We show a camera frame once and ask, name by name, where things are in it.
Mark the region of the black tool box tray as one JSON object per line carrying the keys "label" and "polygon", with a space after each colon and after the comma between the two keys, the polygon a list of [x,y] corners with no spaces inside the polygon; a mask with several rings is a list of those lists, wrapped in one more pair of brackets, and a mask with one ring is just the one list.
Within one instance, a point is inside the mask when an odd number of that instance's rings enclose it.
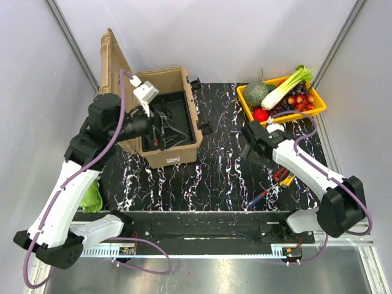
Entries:
{"label": "black tool box tray", "polygon": [[[165,94],[157,95],[152,102],[149,104],[149,108],[153,111],[153,107],[157,107],[163,111],[169,118],[174,121],[174,127],[180,131],[186,133],[189,138],[182,142],[181,145],[188,145],[196,142],[195,131],[192,120],[190,118],[190,110],[187,102],[187,96],[185,91],[175,91]],[[150,152],[155,150],[161,150],[149,144],[146,137],[142,137],[142,151]]]}

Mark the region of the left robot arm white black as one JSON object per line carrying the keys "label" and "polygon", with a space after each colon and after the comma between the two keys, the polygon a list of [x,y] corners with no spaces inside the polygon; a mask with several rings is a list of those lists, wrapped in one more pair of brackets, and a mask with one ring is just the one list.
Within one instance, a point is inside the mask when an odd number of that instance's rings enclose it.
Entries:
{"label": "left robot arm white black", "polygon": [[83,250],[102,241],[128,241],[133,234],[133,220],[117,210],[75,229],[70,225],[84,194],[114,154],[116,143],[147,137],[165,151],[189,138],[167,114],[160,108],[144,111],[141,106],[126,114],[125,101],[118,95],[96,96],[79,133],[69,143],[58,181],[44,209],[29,229],[16,232],[14,243],[41,262],[65,270]]}

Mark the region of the yellow utility knife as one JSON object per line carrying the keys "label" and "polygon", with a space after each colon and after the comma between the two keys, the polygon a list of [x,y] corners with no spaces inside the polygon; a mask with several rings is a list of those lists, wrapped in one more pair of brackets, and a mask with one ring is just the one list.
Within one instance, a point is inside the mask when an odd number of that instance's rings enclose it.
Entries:
{"label": "yellow utility knife", "polygon": [[292,183],[292,181],[295,179],[295,175],[293,174],[293,173],[290,173],[285,179],[283,179],[280,183],[279,183],[279,185],[283,188],[283,189],[285,189],[285,188],[288,188],[290,185],[291,185],[291,183]]}

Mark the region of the tan plastic tool box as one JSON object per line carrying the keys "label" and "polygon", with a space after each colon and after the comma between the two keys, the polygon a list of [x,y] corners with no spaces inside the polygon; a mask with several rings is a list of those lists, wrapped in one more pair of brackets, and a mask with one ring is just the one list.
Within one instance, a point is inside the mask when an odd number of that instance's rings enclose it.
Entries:
{"label": "tan plastic tool box", "polygon": [[[131,69],[111,29],[101,38],[101,86],[100,94],[124,93],[126,114],[140,106],[134,94],[135,86],[125,82],[120,86],[120,71]],[[198,125],[198,114],[192,95],[192,83],[188,81],[184,67],[137,72],[143,83],[149,82],[158,90],[149,100],[150,118],[153,126],[149,134],[120,140],[118,145],[126,152],[144,157],[151,168],[195,162],[203,134]]]}

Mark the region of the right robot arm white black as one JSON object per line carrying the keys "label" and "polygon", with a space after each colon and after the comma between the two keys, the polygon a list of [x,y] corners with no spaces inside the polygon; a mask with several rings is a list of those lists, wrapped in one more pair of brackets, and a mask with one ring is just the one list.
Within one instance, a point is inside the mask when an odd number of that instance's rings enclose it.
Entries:
{"label": "right robot arm white black", "polygon": [[306,231],[323,231],[338,238],[366,217],[364,187],[359,178],[330,170],[305,153],[277,124],[264,128],[251,121],[241,131],[250,150],[292,172],[320,200],[318,207],[295,211],[285,219],[278,228],[283,241],[291,243]]}

